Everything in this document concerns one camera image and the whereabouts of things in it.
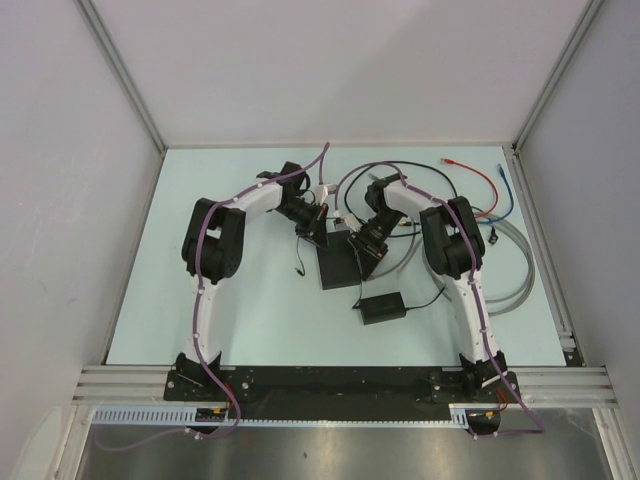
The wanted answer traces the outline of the black network switch box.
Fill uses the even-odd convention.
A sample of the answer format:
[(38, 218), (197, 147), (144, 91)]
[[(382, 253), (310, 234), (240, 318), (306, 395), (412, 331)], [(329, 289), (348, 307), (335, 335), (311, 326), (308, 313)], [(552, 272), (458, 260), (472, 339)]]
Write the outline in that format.
[(360, 283), (359, 267), (349, 237), (350, 232), (347, 230), (334, 231), (328, 234), (328, 249), (316, 248), (323, 290), (346, 288)]

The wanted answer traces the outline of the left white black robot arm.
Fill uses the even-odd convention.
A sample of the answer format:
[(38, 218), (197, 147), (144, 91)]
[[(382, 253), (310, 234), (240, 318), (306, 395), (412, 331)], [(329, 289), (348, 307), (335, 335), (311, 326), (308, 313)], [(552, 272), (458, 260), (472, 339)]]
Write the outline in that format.
[(252, 186), (230, 199), (201, 198), (194, 205), (181, 257), (195, 282), (196, 299), (191, 333), (176, 358), (176, 368), (188, 374), (185, 385), (197, 398), (210, 399), (221, 387), (220, 374), (208, 367), (221, 354), (214, 334), (216, 301), (241, 265), (249, 222), (276, 211), (294, 223), (299, 238), (328, 248), (328, 205), (302, 198), (303, 188), (309, 185), (307, 169), (287, 162), (279, 172), (258, 174)]

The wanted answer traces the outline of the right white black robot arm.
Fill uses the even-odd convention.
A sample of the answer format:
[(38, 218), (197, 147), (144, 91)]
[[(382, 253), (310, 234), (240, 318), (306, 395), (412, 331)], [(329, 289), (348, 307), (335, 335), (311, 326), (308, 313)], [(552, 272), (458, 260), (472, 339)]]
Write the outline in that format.
[(418, 222), (427, 263), (444, 281), (454, 307), (461, 338), (462, 391), (473, 401), (486, 400), (508, 367), (490, 326), (482, 291), (485, 245), (469, 201), (463, 196), (435, 197), (402, 174), (374, 181), (365, 201), (375, 216), (349, 236), (361, 278), (368, 279), (385, 257), (386, 240), (402, 218)]

